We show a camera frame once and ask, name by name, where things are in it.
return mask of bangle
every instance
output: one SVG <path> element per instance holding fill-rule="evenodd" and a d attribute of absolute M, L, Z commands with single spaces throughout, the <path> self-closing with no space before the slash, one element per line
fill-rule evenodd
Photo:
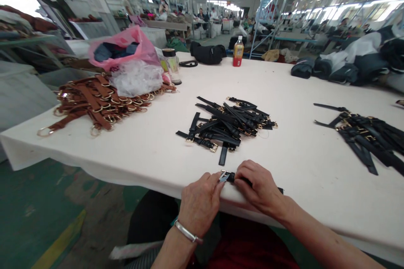
<path fill-rule="evenodd" d="M 178 230 L 181 231 L 181 233 L 185 235 L 186 238 L 188 238 L 191 242 L 197 243 L 199 245 L 203 244 L 203 239 L 197 237 L 196 235 L 193 235 L 191 232 L 185 229 L 185 227 L 181 225 L 181 223 L 178 220 L 175 220 L 174 226 L 177 227 Z"/>

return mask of d-ring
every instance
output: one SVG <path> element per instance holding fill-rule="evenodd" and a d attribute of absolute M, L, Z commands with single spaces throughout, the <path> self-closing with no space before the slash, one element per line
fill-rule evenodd
<path fill-rule="evenodd" d="M 93 125 L 93 127 L 91 127 L 90 129 L 90 135 L 92 135 L 93 137 L 98 137 L 101 134 L 101 130 L 96 128 L 95 125 Z"/>
<path fill-rule="evenodd" d="M 49 131 L 47 134 L 42 134 L 42 131 L 43 131 L 44 129 L 49 129 L 50 131 Z M 49 137 L 49 136 L 50 136 L 51 134 L 53 134 L 54 132 L 55 132 L 55 131 L 52 130 L 52 129 L 50 129 L 49 127 L 44 127 L 44 128 L 41 128 L 40 130 L 38 130 L 37 135 L 40 136 L 40 137 Z"/>

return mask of white table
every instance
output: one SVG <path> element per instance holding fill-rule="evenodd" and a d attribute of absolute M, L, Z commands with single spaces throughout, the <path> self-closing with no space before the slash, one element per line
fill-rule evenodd
<path fill-rule="evenodd" d="M 192 59 L 187 53 L 178 56 L 181 61 Z M 404 178 L 376 159 L 379 176 L 370 174 L 336 131 L 313 123 L 314 119 L 330 122 L 338 115 L 313 106 L 323 103 L 345 106 L 404 129 L 404 112 L 393 106 L 402 96 L 292 77 L 288 64 L 243 59 L 236 68 L 231 61 L 182 68 L 180 93 L 157 96 L 147 113 L 135 113 L 97 138 L 90 136 L 91 121 L 86 116 L 50 137 L 38 137 L 39 128 L 59 119 L 52 111 L 9 129 L 1 140 L 12 167 L 22 169 L 51 157 L 80 166 L 103 181 L 141 185 L 180 198 L 183 187 L 204 172 L 223 167 L 218 165 L 220 148 L 212 153 L 186 143 L 175 132 L 187 132 L 196 111 L 210 117 L 194 106 L 197 96 L 216 103 L 236 97 L 270 113 L 279 128 L 243 138 L 236 152 L 228 153 L 224 169 L 236 171 L 246 159 L 260 163 L 286 195 L 320 222 L 361 249 L 404 264 Z M 222 211 L 278 226 L 246 204 L 231 184 L 224 187 L 221 200 Z"/>

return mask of leather strap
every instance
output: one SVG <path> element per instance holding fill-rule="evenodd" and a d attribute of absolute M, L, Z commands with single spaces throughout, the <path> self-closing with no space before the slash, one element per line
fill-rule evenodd
<path fill-rule="evenodd" d="M 218 124 L 218 123 L 219 123 L 218 120 L 214 120 L 214 121 L 211 121 L 211 122 L 207 122 L 206 124 L 203 124 L 201 127 L 199 127 L 199 128 L 195 131 L 195 134 L 198 134 L 198 133 L 200 133 L 200 132 L 202 132 L 202 131 L 205 131 L 205 130 L 207 130 L 207 129 L 213 127 L 213 126 L 215 126 L 215 125 Z"/>
<path fill-rule="evenodd" d="M 118 96 L 116 88 L 110 85 L 108 76 L 98 74 L 92 78 L 68 82 L 60 86 L 57 98 L 61 104 L 54 110 L 56 116 L 67 116 L 49 127 L 40 129 L 37 134 L 47 137 L 85 114 L 88 114 L 93 121 L 92 135 L 94 135 L 94 129 L 112 130 L 113 124 L 128 117 L 130 113 L 145 112 L 147 110 L 145 107 L 151 105 L 148 101 L 152 100 L 154 95 L 162 94 L 167 90 L 175 91 L 176 87 L 164 82 L 155 92 L 127 98 Z M 50 129 L 50 131 L 44 134 L 44 129 Z"/>
<path fill-rule="evenodd" d="M 185 138 L 185 139 L 188 137 L 188 135 L 187 135 L 186 133 L 181 132 L 181 131 L 177 131 L 175 134 L 176 134 L 176 135 L 179 135 L 180 137 L 183 137 L 183 138 Z M 214 153 L 215 153 L 216 150 L 218 149 L 218 145 L 215 144 L 215 143 L 212 143 L 212 142 L 209 141 L 209 140 L 204 140 L 204 139 L 195 137 L 192 142 L 197 143 L 197 144 L 202 145 L 202 146 L 205 146 L 205 147 L 209 148 L 210 151 L 212 151 L 212 152 L 214 152 Z"/>
<path fill-rule="evenodd" d="M 348 144 L 348 146 L 352 149 L 352 151 L 356 154 L 356 156 L 361 160 L 361 162 L 367 167 L 369 172 L 374 175 L 378 175 L 375 164 L 373 163 L 372 157 L 370 156 L 369 151 L 361 146 L 359 148 L 355 144 L 355 140 L 349 136 L 349 134 L 341 129 L 338 130 L 339 134 L 344 138 L 345 142 Z"/>
<path fill-rule="evenodd" d="M 224 107 L 231 113 L 233 114 L 236 119 L 238 119 L 239 121 L 241 121 L 242 123 L 244 123 L 249 129 L 254 129 L 256 128 L 256 126 L 254 125 L 254 123 L 252 123 L 249 119 L 246 119 L 245 117 L 243 117 L 242 115 L 238 114 L 232 107 L 230 107 L 228 104 L 223 103 Z"/>
<path fill-rule="evenodd" d="M 345 107 L 335 107 L 335 106 L 331 106 L 331 105 L 318 104 L 318 103 L 313 103 L 313 105 L 318 106 L 318 107 L 323 107 L 323 108 L 336 110 L 336 111 L 348 111 L 349 112 L 349 110 L 346 109 Z"/>
<path fill-rule="evenodd" d="M 231 117 L 229 117 L 228 115 L 223 114 L 221 111 L 218 111 L 217 109 L 214 109 L 213 107 L 207 106 L 207 105 L 203 105 L 203 104 L 195 104 L 196 106 L 205 109 L 207 112 L 213 114 L 216 116 L 216 118 L 229 122 L 231 124 L 235 124 L 235 120 Z"/>
<path fill-rule="evenodd" d="M 196 67 L 196 66 L 198 66 L 198 61 L 196 61 L 196 60 L 182 61 L 182 62 L 179 63 L 179 66 L 181 66 L 181 67 Z"/>
<path fill-rule="evenodd" d="M 222 145 L 222 151 L 220 152 L 220 158 L 219 158 L 219 165 L 224 166 L 226 163 L 226 155 L 227 155 L 227 149 L 229 145 L 227 143 L 223 143 Z"/>
<path fill-rule="evenodd" d="M 237 102 L 237 103 L 244 103 L 245 106 L 253 106 L 255 108 L 257 108 L 256 105 L 252 104 L 251 102 L 248 101 L 244 101 L 244 100 L 240 100 L 240 99 L 236 99 L 234 97 L 227 97 L 227 100 L 231 101 L 231 102 Z"/>
<path fill-rule="evenodd" d="M 197 97 L 197 99 L 201 100 L 203 103 L 206 103 L 206 104 L 208 104 L 208 105 L 210 105 L 210 106 L 212 106 L 214 108 L 220 108 L 221 107 L 219 104 L 216 104 L 214 102 L 210 102 L 210 101 L 208 101 L 208 100 L 206 100 L 206 99 L 204 99 L 202 97 Z"/>
<path fill-rule="evenodd" d="M 192 142 L 194 140 L 195 137 L 195 131 L 197 129 L 197 123 L 198 123 L 198 119 L 199 119 L 199 115 L 201 113 L 196 112 L 194 115 L 194 119 L 192 120 L 192 124 L 191 127 L 189 128 L 189 133 L 188 133 L 188 137 L 186 138 L 186 141 L 188 142 Z"/>
<path fill-rule="evenodd" d="M 217 141 L 233 144 L 236 146 L 240 146 L 240 141 L 229 138 L 229 137 L 221 136 L 218 134 L 214 134 L 212 132 L 201 132 L 201 133 L 199 133 L 199 137 L 202 137 L 205 139 L 210 139 L 210 140 L 217 140 Z"/>

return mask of rolled fabric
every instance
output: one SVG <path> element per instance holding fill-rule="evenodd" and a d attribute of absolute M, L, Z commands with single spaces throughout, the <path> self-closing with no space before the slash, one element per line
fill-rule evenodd
<path fill-rule="evenodd" d="M 390 64 L 379 53 L 355 57 L 355 66 L 358 68 L 358 79 L 353 85 L 362 86 L 372 83 L 382 74 L 388 74 Z"/>
<path fill-rule="evenodd" d="M 340 84 L 353 83 L 358 79 L 358 72 L 359 70 L 355 65 L 347 63 L 342 68 L 333 72 L 329 76 L 328 81 Z"/>
<path fill-rule="evenodd" d="M 314 67 L 314 59 L 311 57 L 301 58 L 292 67 L 290 74 L 303 79 L 308 79 L 311 76 L 311 70 Z"/>
<path fill-rule="evenodd" d="M 311 74 L 321 80 L 328 80 L 332 73 L 332 61 L 328 59 L 317 58 Z"/>

